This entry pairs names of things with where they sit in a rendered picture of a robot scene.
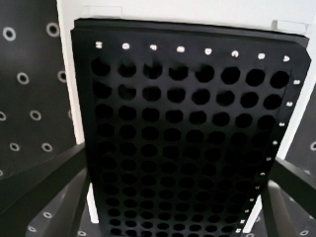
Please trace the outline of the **white rectangular frame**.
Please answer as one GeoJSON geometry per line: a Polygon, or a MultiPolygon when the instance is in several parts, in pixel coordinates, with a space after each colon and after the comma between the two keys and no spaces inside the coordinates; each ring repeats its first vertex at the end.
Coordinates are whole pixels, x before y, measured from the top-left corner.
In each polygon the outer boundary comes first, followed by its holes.
{"type": "Polygon", "coordinates": [[[299,125],[301,115],[307,106],[313,84],[316,82],[316,0],[56,0],[60,35],[62,36],[64,64],[72,117],[74,118],[76,141],[84,141],[80,119],[78,91],[76,91],[74,59],[70,31],[74,20],[87,19],[128,19],[174,21],[228,25],[228,27],[268,29],[274,32],[296,33],[308,36],[309,67],[303,91],[296,110],[289,122],[287,133],[281,143],[277,157],[284,158],[289,143],[299,125]]]}

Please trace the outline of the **black well plate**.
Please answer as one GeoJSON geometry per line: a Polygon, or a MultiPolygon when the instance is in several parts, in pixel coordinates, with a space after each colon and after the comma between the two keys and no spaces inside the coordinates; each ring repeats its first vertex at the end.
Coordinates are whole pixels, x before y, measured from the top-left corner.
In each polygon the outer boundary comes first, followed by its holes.
{"type": "Polygon", "coordinates": [[[241,237],[299,102],[311,39],[87,17],[70,36],[100,237],[241,237]]]}

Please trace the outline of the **black perforated breadboard plate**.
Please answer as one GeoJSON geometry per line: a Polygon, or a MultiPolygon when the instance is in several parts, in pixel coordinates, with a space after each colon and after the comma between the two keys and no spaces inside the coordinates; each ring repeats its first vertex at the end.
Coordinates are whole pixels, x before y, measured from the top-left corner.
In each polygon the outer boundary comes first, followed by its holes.
{"type": "MultiPolygon", "coordinates": [[[[78,145],[67,84],[58,1],[0,0],[0,179],[78,145]]],[[[316,177],[316,82],[284,161],[316,177]]],[[[25,237],[42,236],[68,185],[25,237]]],[[[279,189],[297,236],[316,237],[316,220],[279,189]]]]}

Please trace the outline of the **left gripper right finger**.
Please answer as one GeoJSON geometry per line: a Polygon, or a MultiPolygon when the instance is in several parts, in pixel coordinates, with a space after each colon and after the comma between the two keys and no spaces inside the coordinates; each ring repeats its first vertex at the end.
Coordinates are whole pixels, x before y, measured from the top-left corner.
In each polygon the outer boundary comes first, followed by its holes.
{"type": "Polygon", "coordinates": [[[268,237],[299,237],[279,187],[316,220],[316,178],[276,156],[260,194],[268,237]]]}

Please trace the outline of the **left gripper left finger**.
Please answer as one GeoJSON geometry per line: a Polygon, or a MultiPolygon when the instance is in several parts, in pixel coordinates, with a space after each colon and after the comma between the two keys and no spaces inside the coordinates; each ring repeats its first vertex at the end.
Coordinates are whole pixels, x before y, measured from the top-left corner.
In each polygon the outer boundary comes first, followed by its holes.
{"type": "Polygon", "coordinates": [[[29,222],[68,183],[59,209],[40,237],[78,236],[91,186],[84,141],[31,169],[0,179],[0,237],[25,237],[29,222]]]}

